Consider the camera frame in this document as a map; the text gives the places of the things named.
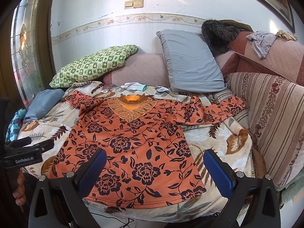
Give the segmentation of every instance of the finger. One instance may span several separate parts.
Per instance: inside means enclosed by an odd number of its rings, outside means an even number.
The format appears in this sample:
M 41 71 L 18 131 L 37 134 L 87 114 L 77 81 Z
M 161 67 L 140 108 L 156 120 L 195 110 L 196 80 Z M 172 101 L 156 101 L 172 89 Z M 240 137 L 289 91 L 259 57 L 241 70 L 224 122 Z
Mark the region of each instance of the finger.
M 21 198 L 19 198 L 19 199 L 16 200 L 16 204 L 18 206 L 23 206 L 25 204 L 25 201 L 26 201 L 26 197 L 22 196 Z
M 13 191 L 13 196 L 15 197 L 15 199 L 24 196 L 24 185 L 21 185 L 18 188 L 16 188 L 16 190 Z
M 22 172 L 19 173 L 19 176 L 17 177 L 17 182 L 19 185 L 22 185 L 24 183 L 24 175 Z

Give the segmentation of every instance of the green checkered pillow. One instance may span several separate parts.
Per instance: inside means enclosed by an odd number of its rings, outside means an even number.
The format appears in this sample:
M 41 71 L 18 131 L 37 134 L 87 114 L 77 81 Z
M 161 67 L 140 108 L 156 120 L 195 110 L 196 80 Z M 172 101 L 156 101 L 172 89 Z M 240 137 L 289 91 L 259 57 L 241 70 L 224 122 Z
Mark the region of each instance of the green checkered pillow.
M 112 46 L 85 56 L 61 68 L 53 77 L 50 86 L 52 88 L 71 87 L 75 82 L 96 79 L 113 69 L 124 66 L 127 57 L 137 51 L 136 45 Z

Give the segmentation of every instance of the blue gripper pad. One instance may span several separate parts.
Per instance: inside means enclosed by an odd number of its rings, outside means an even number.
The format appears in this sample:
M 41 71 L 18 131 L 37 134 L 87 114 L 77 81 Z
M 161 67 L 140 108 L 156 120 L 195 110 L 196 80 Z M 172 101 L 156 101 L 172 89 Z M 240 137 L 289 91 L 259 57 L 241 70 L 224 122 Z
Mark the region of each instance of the blue gripper pad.
M 107 162 L 107 154 L 105 150 L 97 150 L 90 158 L 90 165 L 79 180 L 78 196 L 80 198 L 87 197 L 94 187 L 97 178 L 105 167 Z
M 227 174 L 224 172 L 220 164 L 212 156 L 209 150 L 205 151 L 203 160 L 204 165 L 206 166 L 221 195 L 230 199 L 233 194 L 234 184 L 231 182 Z

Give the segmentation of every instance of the floral wall border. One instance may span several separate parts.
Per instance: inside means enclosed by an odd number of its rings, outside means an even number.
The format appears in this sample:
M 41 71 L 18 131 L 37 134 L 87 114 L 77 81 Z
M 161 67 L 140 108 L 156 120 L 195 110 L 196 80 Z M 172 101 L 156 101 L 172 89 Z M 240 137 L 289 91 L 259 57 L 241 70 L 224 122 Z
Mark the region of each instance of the floral wall border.
M 69 39 L 73 36 L 80 35 L 85 32 L 90 32 L 96 29 L 126 25 L 126 24 L 137 24 L 137 23 L 169 23 L 169 24 L 180 24 L 180 25 L 190 25 L 194 27 L 201 27 L 206 19 L 180 15 L 173 13 L 138 13 L 138 14 L 128 14 L 119 15 L 115 17 L 110 17 L 106 19 L 100 19 L 93 21 L 76 28 L 73 28 L 59 36 L 52 37 L 52 44 L 57 44 L 61 41 Z

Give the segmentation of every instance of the gray pillow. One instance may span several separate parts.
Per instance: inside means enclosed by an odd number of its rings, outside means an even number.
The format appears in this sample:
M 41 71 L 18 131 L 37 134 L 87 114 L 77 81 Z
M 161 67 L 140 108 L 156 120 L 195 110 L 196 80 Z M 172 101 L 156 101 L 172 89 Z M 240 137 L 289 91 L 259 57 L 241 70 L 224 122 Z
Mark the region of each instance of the gray pillow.
M 227 89 L 220 68 L 195 32 L 165 29 L 157 32 L 173 92 L 219 92 Z
M 39 120 L 44 117 L 60 101 L 63 94 L 64 91 L 61 89 L 46 89 L 38 93 L 29 105 L 23 123 Z

